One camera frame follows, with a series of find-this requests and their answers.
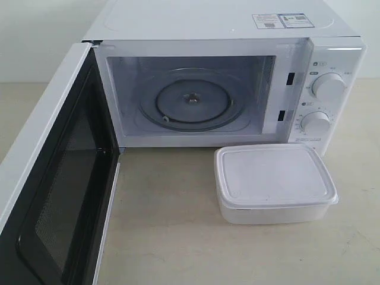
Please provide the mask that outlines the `white lidded plastic container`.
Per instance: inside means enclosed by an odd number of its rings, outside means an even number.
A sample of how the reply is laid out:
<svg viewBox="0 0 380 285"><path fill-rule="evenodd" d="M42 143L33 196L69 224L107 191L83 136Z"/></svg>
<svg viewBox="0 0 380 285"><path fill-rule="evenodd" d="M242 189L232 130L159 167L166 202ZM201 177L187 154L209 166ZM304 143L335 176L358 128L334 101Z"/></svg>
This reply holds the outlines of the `white lidded plastic container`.
<svg viewBox="0 0 380 285"><path fill-rule="evenodd" d="M320 155L305 144L257 144L214 153L216 193L232 224L319 220L339 197Z"/></svg>

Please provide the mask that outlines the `white microwave door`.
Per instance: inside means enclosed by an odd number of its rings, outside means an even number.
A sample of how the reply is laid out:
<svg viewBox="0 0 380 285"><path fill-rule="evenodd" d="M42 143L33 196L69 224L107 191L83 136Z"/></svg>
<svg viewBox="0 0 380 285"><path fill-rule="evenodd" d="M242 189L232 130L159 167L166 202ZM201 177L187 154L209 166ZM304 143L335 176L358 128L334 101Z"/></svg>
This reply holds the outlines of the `white microwave door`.
<svg viewBox="0 0 380 285"><path fill-rule="evenodd" d="M72 45L1 163L1 283L96 284L119 146L94 46Z"/></svg>

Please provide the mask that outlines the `glass microwave turntable plate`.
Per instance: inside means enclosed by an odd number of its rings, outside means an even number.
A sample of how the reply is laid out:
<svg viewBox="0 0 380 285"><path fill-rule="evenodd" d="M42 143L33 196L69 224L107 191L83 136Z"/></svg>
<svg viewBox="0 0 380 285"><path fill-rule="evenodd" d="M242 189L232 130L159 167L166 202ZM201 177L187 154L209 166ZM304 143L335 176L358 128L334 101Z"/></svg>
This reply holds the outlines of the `glass microwave turntable plate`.
<svg viewBox="0 0 380 285"><path fill-rule="evenodd" d="M205 68L180 68L140 84L142 114L161 127L203 132L223 127L245 110L247 88L236 77Z"/></svg>

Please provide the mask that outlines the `white microwave oven body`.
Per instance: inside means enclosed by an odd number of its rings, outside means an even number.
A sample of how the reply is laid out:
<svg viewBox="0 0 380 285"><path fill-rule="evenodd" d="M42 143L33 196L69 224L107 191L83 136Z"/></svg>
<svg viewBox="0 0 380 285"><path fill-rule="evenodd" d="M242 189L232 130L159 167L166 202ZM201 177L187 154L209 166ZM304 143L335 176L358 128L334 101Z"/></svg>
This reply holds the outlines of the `white microwave oven body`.
<svg viewBox="0 0 380 285"><path fill-rule="evenodd" d="M252 14L304 13L313 28L257 29ZM304 143L324 155L346 105L366 45L324 1L109 1L85 33L95 48L118 146L220 147ZM149 121L136 90L180 68L236 77L247 88L242 114L227 125L181 132ZM346 90L332 101L312 93L329 72ZM324 112L329 130L308 135L300 123Z"/></svg>

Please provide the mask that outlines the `lower white control knob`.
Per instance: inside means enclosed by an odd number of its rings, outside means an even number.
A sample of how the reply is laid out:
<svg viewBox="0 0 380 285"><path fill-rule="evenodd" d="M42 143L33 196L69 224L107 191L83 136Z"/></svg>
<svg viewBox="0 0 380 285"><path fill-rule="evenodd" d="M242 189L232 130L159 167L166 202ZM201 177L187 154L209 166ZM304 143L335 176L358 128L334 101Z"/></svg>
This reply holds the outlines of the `lower white control knob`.
<svg viewBox="0 0 380 285"><path fill-rule="evenodd" d="M301 120L300 126L308 135L322 135L330 128L330 119L324 112L312 112Z"/></svg>

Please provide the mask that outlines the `white control knob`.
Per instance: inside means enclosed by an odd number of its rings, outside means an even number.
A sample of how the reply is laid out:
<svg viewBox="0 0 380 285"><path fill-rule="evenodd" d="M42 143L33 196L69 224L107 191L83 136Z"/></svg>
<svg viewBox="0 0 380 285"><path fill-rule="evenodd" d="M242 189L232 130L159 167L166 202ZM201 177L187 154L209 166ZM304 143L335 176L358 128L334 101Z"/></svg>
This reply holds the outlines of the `white control knob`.
<svg viewBox="0 0 380 285"><path fill-rule="evenodd" d="M312 112L301 120L300 126L308 135L322 135L330 128L330 119L324 112Z"/></svg>
<svg viewBox="0 0 380 285"><path fill-rule="evenodd" d="M342 77L329 72L318 77L312 84L312 93L320 101L332 101L342 96L346 90L346 84Z"/></svg>

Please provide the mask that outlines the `white warning label sticker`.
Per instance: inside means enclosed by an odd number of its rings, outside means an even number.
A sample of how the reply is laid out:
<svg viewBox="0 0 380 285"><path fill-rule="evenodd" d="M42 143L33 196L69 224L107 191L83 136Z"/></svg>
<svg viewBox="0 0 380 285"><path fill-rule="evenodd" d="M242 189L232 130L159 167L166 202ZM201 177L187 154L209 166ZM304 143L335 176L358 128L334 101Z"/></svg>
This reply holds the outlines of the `white warning label sticker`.
<svg viewBox="0 0 380 285"><path fill-rule="evenodd" d="M278 14L252 14L257 29L284 29Z"/></svg>

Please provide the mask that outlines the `upper white control knob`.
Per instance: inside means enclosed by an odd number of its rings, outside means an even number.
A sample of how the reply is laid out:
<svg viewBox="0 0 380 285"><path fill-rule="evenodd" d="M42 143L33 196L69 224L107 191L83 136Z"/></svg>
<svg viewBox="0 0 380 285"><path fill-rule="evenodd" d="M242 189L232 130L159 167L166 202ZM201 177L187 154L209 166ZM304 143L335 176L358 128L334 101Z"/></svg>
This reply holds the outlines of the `upper white control knob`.
<svg viewBox="0 0 380 285"><path fill-rule="evenodd" d="M342 77L329 72L318 77L312 84L312 93L320 101L332 101L342 96L346 90L346 84Z"/></svg>

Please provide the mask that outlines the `blue energy label sticker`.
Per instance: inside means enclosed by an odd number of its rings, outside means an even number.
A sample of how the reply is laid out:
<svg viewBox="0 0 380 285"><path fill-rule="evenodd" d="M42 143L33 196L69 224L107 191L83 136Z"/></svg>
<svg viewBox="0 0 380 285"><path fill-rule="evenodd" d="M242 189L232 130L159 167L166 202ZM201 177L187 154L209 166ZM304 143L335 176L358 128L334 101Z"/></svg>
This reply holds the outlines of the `blue energy label sticker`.
<svg viewBox="0 0 380 285"><path fill-rule="evenodd" d="M305 29L314 27L304 13L278 14L278 16L286 29Z"/></svg>

